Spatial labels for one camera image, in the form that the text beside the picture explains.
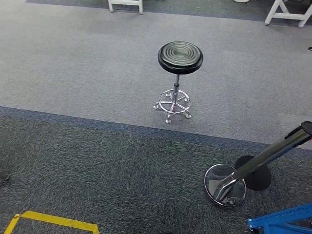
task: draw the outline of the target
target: round stool seat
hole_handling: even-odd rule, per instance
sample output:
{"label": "round stool seat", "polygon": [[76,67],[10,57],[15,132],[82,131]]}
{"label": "round stool seat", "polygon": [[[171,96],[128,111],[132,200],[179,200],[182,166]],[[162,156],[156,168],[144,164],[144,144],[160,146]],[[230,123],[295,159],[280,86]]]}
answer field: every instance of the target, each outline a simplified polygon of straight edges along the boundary
{"label": "round stool seat", "polygon": [[158,61],[163,69],[178,75],[186,75],[199,69],[203,55],[198,47],[185,41],[174,41],[162,46]]}

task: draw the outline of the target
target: chrome stool base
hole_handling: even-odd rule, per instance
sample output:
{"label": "chrome stool base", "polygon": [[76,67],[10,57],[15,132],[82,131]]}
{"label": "chrome stool base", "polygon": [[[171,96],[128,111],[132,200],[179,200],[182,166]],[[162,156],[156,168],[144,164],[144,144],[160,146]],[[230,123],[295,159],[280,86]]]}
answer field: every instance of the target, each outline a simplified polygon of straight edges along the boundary
{"label": "chrome stool base", "polygon": [[205,191],[212,201],[220,206],[234,207],[241,203],[244,200],[246,192],[243,179],[233,179],[230,183],[224,183],[227,177],[235,171],[234,168],[225,164],[212,166],[204,178]]}
{"label": "chrome stool base", "polygon": [[181,90],[178,90],[178,85],[175,86],[175,89],[169,89],[162,93],[158,101],[153,106],[154,109],[161,108],[168,114],[166,123],[171,123],[171,115],[181,114],[183,112],[187,112],[186,118],[191,118],[190,112],[190,100],[190,97]]}

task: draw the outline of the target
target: black round base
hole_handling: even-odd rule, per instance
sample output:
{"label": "black round base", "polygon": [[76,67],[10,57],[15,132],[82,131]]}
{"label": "black round base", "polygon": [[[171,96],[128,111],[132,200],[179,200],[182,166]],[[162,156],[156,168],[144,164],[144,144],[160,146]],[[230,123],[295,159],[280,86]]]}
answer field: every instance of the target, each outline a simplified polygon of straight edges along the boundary
{"label": "black round base", "polygon": [[[252,158],[254,158],[254,156],[247,155],[240,157],[235,163],[235,169],[237,170]],[[261,191],[267,188],[270,184],[270,179],[270,171],[267,165],[259,167],[256,171],[244,178],[247,188],[255,191]]]}

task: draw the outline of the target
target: yellow tape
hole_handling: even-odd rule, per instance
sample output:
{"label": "yellow tape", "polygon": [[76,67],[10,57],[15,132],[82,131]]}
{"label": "yellow tape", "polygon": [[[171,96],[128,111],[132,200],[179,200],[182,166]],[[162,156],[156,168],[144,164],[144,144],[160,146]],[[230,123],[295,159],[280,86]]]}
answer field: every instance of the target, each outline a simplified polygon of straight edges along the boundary
{"label": "yellow tape", "polygon": [[71,228],[77,228],[80,230],[85,230],[89,232],[93,232],[93,234],[100,234],[97,224],[92,223],[85,223],[78,220],[69,219],[69,218],[63,218],[63,217],[57,217],[54,215],[49,214],[42,214],[39,212],[34,211],[26,211],[23,214],[16,214],[8,226],[8,228],[5,231],[4,234],[11,234],[15,225],[17,223],[20,217],[23,218],[29,218],[32,220],[38,220],[47,223],[53,223],[60,226],[66,226]]}
{"label": "yellow tape", "polygon": [[8,225],[8,228],[5,231],[4,234],[11,234],[19,219],[20,215],[16,214],[14,218],[12,218],[12,220],[11,220],[11,222],[9,223],[9,225]]}

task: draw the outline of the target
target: black stool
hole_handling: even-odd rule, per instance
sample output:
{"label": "black stool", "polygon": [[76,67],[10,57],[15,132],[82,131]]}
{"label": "black stool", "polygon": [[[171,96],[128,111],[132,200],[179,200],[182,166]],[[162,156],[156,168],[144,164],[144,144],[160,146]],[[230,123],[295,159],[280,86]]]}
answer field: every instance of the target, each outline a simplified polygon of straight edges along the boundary
{"label": "black stool", "polygon": [[153,108],[160,107],[168,113],[165,120],[166,123],[171,123],[171,114],[187,112],[186,117],[190,118],[190,97],[179,90],[179,78],[180,75],[190,74],[199,69],[202,60],[201,50],[188,42],[174,41],[162,46],[158,53],[158,61],[163,69],[177,74],[177,80],[173,89],[162,93]]}

